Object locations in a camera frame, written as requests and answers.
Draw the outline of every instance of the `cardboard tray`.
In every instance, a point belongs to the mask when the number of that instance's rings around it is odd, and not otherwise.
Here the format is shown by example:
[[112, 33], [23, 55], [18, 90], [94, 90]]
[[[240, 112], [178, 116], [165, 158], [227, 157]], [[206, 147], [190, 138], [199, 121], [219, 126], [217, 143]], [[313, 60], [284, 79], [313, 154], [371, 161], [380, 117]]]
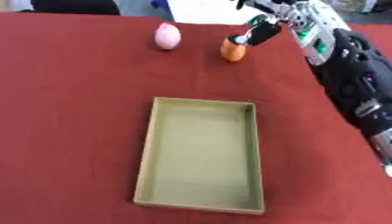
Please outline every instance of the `cardboard tray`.
[[155, 98], [134, 202], [262, 214], [255, 105]]

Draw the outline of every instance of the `tray rim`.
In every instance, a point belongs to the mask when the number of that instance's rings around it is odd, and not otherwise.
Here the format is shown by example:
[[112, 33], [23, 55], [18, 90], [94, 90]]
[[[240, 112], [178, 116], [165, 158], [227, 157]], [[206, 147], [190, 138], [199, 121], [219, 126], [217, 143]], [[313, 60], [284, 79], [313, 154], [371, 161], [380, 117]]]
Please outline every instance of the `tray rim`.
[[[252, 151], [256, 154], [256, 158], [254, 159], [255, 163], [255, 172], [258, 176], [257, 182], [259, 183], [259, 189], [257, 189], [257, 193], [259, 193], [260, 197], [258, 202], [260, 203], [261, 209], [249, 209], [249, 208], [219, 208], [213, 206], [189, 206], [189, 205], [181, 205], [181, 204], [165, 204], [165, 203], [157, 203], [157, 202], [149, 202], [142, 199], [139, 199], [139, 195], [143, 190], [143, 181], [145, 173], [147, 172], [148, 166], [148, 157], [151, 153], [151, 143], [154, 137], [154, 125], [157, 120], [158, 114], [158, 105], [159, 101], [179, 101], [179, 102], [210, 102], [210, 103], [219, 103], [219, 104], [235, 104], [235, 105], [244, 105], [251, 107], [251, 120], [252, 120], [252, 132], [253, 137], [252, 140], [254, 141], [254, 146]], [[150, 120], [147, 129], [147, 135], [144, 140], [144, 147], [142, 153], [142, 159], [140, 162], [139, 172], [137, 174], [137, 181], [136, 181], [136, 190], [133, 197], [133, 202], [135, 204], [141, 206], [151, 206], [151, 207], [169, 207], [169, 208], [183, 208], [183, 209], [192, 209], [192, 210], [201, 210], [201, 211], [211, 211], [211, 212], [227, 212], [227, 213], [235, 213], [235, 214], [258, 214], [261, 215], [265, 212], [265, 202], [263, 196], [263, 175], [262, 175], [262, 168], [261, 168], [261, 161], [260, 161], [260, 147], [259, 147], [259, 137], [257, 131], [257, 122], [256, 122], [256, 105], [253, 102], [246, 102], [246, 101], [215, 101], [215, 100], [202, 100], [202, 99], [187, 99], [187, 98], [171, 98], [171, 97], [154, 97], [152, 110], [150, 112]]]

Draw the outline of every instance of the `table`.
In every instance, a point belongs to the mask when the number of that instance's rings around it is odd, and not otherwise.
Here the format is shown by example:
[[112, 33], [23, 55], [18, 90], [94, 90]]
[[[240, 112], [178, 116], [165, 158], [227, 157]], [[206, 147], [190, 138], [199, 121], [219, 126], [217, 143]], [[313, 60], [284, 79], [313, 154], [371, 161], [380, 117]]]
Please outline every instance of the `table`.
[[242, 25], [263, 14], [247, 5], [237, 10], [237, 1], [229, 0], [167, 0], [167, 3], [174, 21], [179, 23]]
[[[240, 28], [179, 24], [179, 48], [160, 52], [159, 23], [0, 14], [1, 223], [390, 223], [392, 180], [287, 31], [230, 64], [218, 49]], [[391, 58], [390, 26], [355, 27]], [[127, 201], [154, 96], [257, 104], [264, 216]]]

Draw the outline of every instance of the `red tablecloth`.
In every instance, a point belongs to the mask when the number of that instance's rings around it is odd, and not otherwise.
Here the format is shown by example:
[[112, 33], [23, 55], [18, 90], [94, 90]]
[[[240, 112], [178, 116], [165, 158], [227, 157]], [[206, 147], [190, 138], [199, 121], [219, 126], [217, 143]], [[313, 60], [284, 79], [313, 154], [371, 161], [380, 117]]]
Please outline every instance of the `red tablecloth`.
[[[392, 179], [343, 121], [285, 31], [246, 59], [219, 55], [236, 28], [159, 20], [0, 15], [0, 222], [387, 224]], [[391, 26], [356, 25], [392, 58]], [[137, 206], [154, 96], [255, 102], [267, 213]]]

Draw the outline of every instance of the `pink ball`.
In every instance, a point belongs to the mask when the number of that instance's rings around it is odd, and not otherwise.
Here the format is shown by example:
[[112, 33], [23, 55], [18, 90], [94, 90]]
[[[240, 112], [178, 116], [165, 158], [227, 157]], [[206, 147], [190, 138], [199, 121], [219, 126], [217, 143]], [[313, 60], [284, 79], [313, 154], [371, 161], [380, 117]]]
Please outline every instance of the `pink ball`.
[[155, 42], [164, 50], [171, 50], [179, 44], [181, 33], [179, 29], [167, 23], [162, 23], [155, 31]]

